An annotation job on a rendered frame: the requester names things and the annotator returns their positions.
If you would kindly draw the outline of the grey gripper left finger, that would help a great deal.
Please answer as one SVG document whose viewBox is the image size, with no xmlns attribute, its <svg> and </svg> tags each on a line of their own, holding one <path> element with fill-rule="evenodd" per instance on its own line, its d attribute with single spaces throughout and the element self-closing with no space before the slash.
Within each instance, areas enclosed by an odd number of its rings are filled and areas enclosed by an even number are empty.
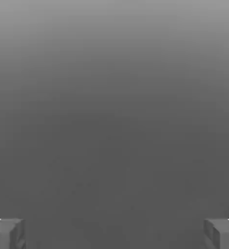
<svg viewBox="0 0 229 249">
<path fill-rule="evenodd" d="M 0 219 L 0 249 L 26 249 L 24 219 Z"/>
</svg>

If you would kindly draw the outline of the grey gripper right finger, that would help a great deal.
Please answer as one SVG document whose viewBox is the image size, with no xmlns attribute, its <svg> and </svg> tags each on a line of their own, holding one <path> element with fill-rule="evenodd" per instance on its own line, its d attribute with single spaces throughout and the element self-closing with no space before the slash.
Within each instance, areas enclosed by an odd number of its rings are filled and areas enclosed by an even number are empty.
<svg viewBox="0 0 229 249">
<path fill-rule="evenodd" d="M 203 232 L 205 249 L 229 249 L 229 218 L 205 219 Z"/>
</svg>

